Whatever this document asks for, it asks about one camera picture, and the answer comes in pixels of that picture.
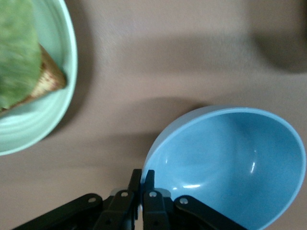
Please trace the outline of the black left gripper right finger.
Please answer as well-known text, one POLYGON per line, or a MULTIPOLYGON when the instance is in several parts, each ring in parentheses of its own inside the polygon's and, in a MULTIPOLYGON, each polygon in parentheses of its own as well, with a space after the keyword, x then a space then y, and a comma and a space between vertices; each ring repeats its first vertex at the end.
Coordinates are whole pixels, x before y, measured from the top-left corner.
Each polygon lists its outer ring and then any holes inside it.
POLYGON ((167 230, 168 216, 163 195, 154 187, 154 170, 149 170, 143 187, 143 229, 167 230))

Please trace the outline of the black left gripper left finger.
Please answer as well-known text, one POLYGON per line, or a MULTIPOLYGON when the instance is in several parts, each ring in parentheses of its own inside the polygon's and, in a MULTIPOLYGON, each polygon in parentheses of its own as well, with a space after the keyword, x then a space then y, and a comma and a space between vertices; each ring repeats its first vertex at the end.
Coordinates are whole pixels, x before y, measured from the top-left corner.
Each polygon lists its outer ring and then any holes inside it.
POLYGON ((127 189, 119 190, 103 202, 96 230, 133 230, 141 198, 141 169, 134 169, 127 189))

